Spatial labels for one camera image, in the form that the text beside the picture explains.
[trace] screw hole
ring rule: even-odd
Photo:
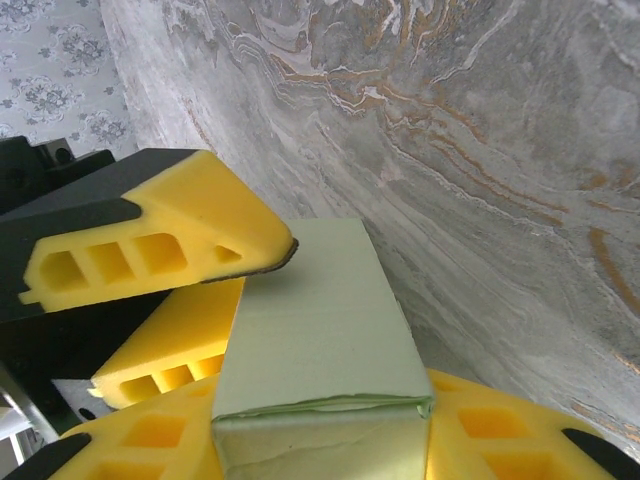
[[[55,153],[56,161],[59,165],[65,165],[67,163],[71,163],[72,156],[71,152],[66,148],[59,148]]]
[[[96,416],[93,414],[93,412],[91,410],[87,410],[86,408],[78,409],[78,413],[85,420],[95,420],[96,419]]]

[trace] black rubber tip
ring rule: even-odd
[[[89,445],[91,435],[76,433],[38,450],[4,480],[47,480],[80,450]]]
[[[616,480],[640,480],[640,464],[615,445],[582,430],[565,428],[562,433]]]

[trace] floral wallpaper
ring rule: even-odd
[[[98,0],[0,0],[0,138],[137,150]]]

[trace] yellow foam padding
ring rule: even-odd
[[[124,408],[220,372],[244,278],[174,290],[92,378]]]
[[[427,480],[613,480],[563,434],[588,424],[452,375],[436,388]]]
[[[561,432],[600,436],[586,423],[428,371],[438,399],[426,480],[613,480]],[[50,480],[222,480],[211,437],[217,382],[214,375],[75,427],[63,437],[86,432],[92,441]]]
[[[158,395],[64,436],[91,442],[50,480],[223,480],[211,406],[218,375]]]
[[[287,225],[211,152],[122,198],[142,216],[37,241],[22,303],[53,312],[241,276],[277,266],[294,246]]]

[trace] marble wall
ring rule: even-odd
[[[640,452],[640,6],[103,0],[140,146],[361,216],[425,363]]]

